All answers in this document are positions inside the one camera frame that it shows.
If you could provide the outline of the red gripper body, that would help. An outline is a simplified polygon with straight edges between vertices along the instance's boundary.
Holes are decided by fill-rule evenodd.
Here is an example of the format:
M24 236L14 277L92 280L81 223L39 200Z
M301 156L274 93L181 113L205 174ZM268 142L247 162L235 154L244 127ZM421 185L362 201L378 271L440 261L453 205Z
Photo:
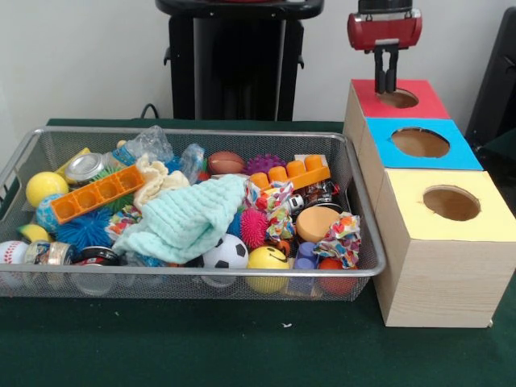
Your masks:
M347 20L348 39L357 51L389 44L407 49L417 44L421 33L422 13L417 8L390 14L350 14Z

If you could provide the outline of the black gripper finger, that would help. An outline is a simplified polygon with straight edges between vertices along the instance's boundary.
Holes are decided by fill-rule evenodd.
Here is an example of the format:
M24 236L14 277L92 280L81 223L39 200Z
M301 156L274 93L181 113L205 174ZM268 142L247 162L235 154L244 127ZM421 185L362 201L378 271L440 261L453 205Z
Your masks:
M386 80L385 80L385 71L384 71L384 61L383 61L383 51L375 50L374 51L374 60L375 60L375 92L377 94L383 94L386 89Z
M397 88L398 48L389 49L389 68L386 73L386 91L394 92Z

